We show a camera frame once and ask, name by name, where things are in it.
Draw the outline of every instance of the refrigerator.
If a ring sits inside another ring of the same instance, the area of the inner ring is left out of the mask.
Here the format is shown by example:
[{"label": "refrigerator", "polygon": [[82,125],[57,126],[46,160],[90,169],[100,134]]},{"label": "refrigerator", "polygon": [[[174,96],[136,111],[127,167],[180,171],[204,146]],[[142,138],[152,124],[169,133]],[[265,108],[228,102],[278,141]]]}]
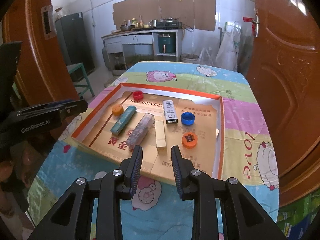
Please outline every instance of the refrigerator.
[{"label": "refrigerator", "polygon": [[[89,43],[84,28],[83,14],[74,13],[61,17],[55,22],[58,43],[66,65],[82,62],[87,74],[94,70]],[[73,82],[83,78],[81,69],[71,75]]]}]

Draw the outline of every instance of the orange bottle cap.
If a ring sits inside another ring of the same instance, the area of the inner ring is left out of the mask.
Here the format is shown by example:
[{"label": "orange bottle cap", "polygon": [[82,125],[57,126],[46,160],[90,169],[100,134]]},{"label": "orange bottle cap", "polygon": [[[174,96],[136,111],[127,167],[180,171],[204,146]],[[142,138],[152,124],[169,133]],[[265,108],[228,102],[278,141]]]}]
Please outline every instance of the orange bottle cap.
[{"label": "orange bottle cap", "polygon": [[198,143],[198,137],[195,133],[186,132],[182,136],[182,145],[185,148],[192,149],[197,145],[197,143]]},{"label": "orange bottle cap", "polygon": [[123,106],[122,105],[114,105],[112,107],[111,111],[115,116],[119,116],[123,113]]}]

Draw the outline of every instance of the metal mug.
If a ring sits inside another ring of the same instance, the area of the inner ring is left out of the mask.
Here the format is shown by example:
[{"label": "metal mug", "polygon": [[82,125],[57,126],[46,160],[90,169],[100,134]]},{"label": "metal mug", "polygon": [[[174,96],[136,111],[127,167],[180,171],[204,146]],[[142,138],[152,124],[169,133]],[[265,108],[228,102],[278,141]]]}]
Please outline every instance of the metal mug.
[{"label": "metal mug", "polygon": [[157,21],[158,20],[152,20],[151,22],[148,22],[148,24],[150,25],[150,27],[156,27],[157,26]]}]

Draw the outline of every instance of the red heart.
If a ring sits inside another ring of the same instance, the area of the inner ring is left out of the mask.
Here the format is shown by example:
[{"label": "red heart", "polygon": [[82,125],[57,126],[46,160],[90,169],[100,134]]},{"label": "red heart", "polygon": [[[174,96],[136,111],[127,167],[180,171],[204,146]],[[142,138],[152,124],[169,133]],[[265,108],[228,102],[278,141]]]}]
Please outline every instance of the red heart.
[{"label": "red heart", "polygon": [[67,153],[68,152],[68,150],[70,150],[70,148],[71,148],[71,145],[66,145],[64,148],[63,148],[63,153]]}]

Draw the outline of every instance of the colorful striped tablecloth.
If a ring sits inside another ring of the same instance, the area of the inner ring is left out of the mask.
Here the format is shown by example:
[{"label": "colorful striped tablecloth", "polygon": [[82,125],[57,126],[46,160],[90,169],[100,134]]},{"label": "colorful striped tablecloth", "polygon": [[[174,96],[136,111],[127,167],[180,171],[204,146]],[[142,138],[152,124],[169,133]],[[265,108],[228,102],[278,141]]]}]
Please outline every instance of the colorful striped tablecloth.
[{"label": "colorful striped tablecloth", "polygon": [[[279,182],[275,152],[262,112],[246,79],[240,73],[203,65],[140,62],[101,92],[54,145],[28,193],[29,212],[35,224],[75,179],[92,180],[100,171],[110,172],[117,167],[79,147],[70,135],[120,82],[159,83],[221,95],[225,111],[222,179],[238,178],[276,221]],[[95,238],[96,207],[97,203],[92,216],[91,239]],[[219,208],[218,213],[219,237],[223,239]],[[172,185],[141,176],[134,198],[121,201],[121,218],[124,239],[190,239],[193,201],[180,200]]]}]

